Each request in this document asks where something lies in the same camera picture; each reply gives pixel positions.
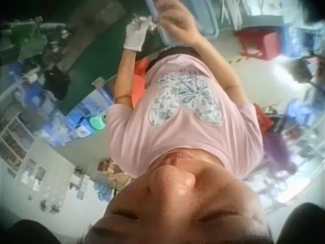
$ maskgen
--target purple item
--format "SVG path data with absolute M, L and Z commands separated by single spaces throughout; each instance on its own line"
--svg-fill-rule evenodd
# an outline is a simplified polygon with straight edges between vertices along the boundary
M 275 171 L 288 170 L 290 152 L 281 134 L 269 133 L 263 136 L 264 151 L 271 158 Z

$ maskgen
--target gloved hand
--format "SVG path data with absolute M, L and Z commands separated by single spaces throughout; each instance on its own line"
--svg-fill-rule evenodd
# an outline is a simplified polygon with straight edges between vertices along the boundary
M 146 39 L 146 33 L 150 26 L 152 17 L 146 18 L 139 22 L 133 20 L 131 24 L 126 27 L 126 40 L 124 44 L 125 49 L 134 50 L 140 52 L 142 50 L 142 45 Z

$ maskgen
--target plastic container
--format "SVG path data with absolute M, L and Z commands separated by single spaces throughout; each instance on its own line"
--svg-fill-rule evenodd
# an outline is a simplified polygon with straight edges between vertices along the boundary
M 301 58 L 303 51 L 302 32 L 295 27 L 280 27 L 281 52 L 287 57 Z
M 146 2 L 153 19 L 157 19 L 158 10 L 154 5 L 154 0 L 146 0 Z M 215 39 L 218 37 L 219 27 L 210 0 L 181 0 L 181 2 L 195 17 L 197 26 L 204 37 L 207 39 Z M 180 43 L 174 37 L 170 36 L 165 29 L 160 26 L 158 26 L 158 29 L 162 41 L 167 46 L 180 45 Z

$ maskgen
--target red stool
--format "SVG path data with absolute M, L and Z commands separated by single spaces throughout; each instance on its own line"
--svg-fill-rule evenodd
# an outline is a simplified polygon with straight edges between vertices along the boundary
M 242 56 L 271 60 L 281 54 L 279 35 L 275 31 L 244 29 L 235 35 L 244 49 Z

